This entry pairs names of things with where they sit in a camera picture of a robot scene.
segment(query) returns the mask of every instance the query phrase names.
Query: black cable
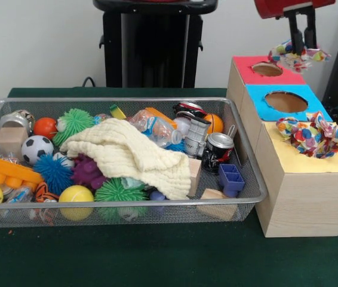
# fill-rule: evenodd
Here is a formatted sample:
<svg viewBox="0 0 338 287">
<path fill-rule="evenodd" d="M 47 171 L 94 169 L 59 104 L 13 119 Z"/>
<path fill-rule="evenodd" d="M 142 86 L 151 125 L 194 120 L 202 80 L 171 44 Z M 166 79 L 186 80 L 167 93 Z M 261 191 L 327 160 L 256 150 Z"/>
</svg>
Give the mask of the black cable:
<svg viewBox="0 0 338 287">
<path fill-rule="evenodd" d="M 85 80 L 84 80 L 84 82 L 83 82 L 83 85 L 81 85 L 81 86 L 85 87 L 85 85 L 87 84 L 88 81 L 91 82 L 92 87 L 96 87 L 95 81 L 91 77 L 86 77 Z"/>
</svg>

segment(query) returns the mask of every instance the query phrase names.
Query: polka dot cloth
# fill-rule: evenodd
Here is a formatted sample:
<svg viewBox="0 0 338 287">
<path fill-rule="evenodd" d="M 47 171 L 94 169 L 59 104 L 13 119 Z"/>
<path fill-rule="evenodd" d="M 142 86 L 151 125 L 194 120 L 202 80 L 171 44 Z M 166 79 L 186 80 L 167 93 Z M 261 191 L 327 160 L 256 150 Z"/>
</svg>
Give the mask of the polka dot cloth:
<svg viewBox="0 0 338 287">
<path fill-rule="evenodd" d="M 333 157 L 338 152 L 338 125 L 328 123 L 322 112 L 307 113 L 309 123 L 295 118 L 281 118 L 276 127 L 301 154 L 308 157 Z"/>
<path fill-rule="evenodd" d="M 312 66 L 312 62 L 323 62 L 330 59 L 331 55 L 321 49 L 304 47 L 302 55 L 294 54 L 291 40 L 274 47 L 269 53 L 270 62 L 280 63 L 283 67 L 296 73 L 303 73 L 308 67 Z"/>
</svg>

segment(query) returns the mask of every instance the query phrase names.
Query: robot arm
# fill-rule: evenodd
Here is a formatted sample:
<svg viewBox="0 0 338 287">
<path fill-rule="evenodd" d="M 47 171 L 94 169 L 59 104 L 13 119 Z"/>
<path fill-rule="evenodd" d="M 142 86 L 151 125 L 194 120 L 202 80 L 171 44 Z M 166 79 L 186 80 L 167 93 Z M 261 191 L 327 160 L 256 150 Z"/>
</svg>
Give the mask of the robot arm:
<svg viewBox="0 0 338 287">
<path fill-rule="evenodd" d="M 293 52 L 301 55 L 303 36 L 298 30 L 296 15 L 307 15 L 304 44 L 307 48 L 317 48 L 317 30 L 315 26 L 315 9 L 334 4 L 336 0 L 254 0 L 259 15 L 263 18 L 288 18 L 290 22 Z"/>
</svg>

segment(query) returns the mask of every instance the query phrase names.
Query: red square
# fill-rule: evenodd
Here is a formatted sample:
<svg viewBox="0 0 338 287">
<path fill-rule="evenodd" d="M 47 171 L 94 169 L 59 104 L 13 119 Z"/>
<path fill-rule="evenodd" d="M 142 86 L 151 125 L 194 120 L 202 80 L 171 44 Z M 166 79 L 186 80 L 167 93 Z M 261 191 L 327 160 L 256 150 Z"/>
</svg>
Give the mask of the red square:
<svg viewBox="0 0 338 287">
<path fill-rule="evenodd" d="M 233 57 L 236 68 L 243 82 L 246 85 L 305 85 L 303 77 L 299 74 L 279 66 L 283 73 L 280 76 L 267 77 L 255 73 L 251 68 L 253 65 L 260 62 L 268 62 L 267 56 L 234 56 Z"/>
</svg>

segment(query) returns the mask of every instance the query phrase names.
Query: green table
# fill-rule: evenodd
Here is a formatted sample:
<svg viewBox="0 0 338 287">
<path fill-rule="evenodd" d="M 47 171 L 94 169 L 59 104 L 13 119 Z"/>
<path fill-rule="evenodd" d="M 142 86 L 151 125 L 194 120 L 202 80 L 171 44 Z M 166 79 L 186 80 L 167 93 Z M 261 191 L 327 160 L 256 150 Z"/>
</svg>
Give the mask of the green table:
<svg viewBox="0 0 338 287">
<path fill-rule="evenodd" d="M 224 96 L 224 89 L 13 89 L 15 96 Z M 338 237 L 244 222 L 0 229 L 0 286 L 338 286 Z"/>
</svg>

